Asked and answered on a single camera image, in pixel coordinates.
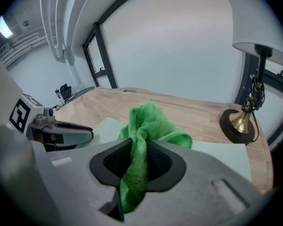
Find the brass lamp base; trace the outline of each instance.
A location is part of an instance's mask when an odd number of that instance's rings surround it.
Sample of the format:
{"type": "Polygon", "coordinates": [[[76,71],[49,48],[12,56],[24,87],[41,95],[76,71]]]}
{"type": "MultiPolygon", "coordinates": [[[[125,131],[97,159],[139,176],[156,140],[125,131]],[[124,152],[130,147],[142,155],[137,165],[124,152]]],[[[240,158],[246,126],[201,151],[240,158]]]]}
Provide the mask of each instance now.
{"type": "Polygon", "coordinates": [[[255,137],[255,129],[250,122],[249,113],[242,112],[231,121],[230,115],[238,112],[233,109],[225,110],[219,120],[220,127],[231,142],[248,145],[255,137]]]}

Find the light wood tabletop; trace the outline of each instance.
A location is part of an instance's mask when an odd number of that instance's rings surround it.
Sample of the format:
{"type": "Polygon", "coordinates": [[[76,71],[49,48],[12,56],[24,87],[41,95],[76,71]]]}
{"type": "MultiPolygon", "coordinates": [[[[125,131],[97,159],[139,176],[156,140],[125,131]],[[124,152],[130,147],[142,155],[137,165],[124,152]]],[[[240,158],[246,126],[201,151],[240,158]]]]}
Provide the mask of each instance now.
{"type": "MultiPolygon", "coordinates": [[[[194,101],[144,89],[98,87],[58,110],[56,119],[91,128],[95,128],[107,117],[128,123],[130,109],[147,101],[159,107],[173,124],[182,128],[192,139],[217,143],[231,143],[219,125],[222,112],[225,109],[240,111],[241,108],[236,104],[194,101]]],[[[273,185],[273,167],[261,128],[259,132],[258,140],[250,143],[246,150],[250,161],[251,182],[261,193],[265,193],[273,185]]]]}

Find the lamp shade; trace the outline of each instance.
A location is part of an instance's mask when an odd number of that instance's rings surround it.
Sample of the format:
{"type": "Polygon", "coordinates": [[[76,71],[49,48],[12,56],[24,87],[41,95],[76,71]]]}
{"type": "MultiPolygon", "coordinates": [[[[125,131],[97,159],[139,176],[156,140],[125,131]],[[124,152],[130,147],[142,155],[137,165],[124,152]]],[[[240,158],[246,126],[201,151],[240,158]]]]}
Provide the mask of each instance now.
{"type": "Polygon", "coordinates": [[[273,49],[270,61],[283,65],[283,26],[265,0],[229,0],[233,47],[258,56],[255,44],[273,49]]]}

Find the chair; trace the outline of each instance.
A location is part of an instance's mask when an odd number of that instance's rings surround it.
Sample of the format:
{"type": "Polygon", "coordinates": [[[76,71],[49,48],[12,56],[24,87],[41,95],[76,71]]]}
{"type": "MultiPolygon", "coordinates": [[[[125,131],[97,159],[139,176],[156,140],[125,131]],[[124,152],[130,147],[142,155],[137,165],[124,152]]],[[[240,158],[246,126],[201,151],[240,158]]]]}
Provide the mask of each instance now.
{"type": "Polygon", "coordinates": [[[62,85],[60,87],[60,92],[63,99],[66,101],[68,98],[71,97],[71,86],[67,86],[67,84],[62,85]]]}

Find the green cloth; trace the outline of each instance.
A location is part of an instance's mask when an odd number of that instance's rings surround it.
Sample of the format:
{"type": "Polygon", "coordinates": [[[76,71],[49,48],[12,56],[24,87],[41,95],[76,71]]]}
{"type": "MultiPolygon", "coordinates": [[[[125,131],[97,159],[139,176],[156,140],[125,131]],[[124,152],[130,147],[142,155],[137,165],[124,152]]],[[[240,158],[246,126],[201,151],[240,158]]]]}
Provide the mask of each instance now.
{"type": "Polygon", "coordinates": [[[132,138],[131,164],[120,182],[123,213],[135,210],[145,195],[149,181],[146,139],[166,141],[191,148],[192,139],[172,124],[163,112],[150,102],[130,110],[129,124],[118,139],[132,138]]]}

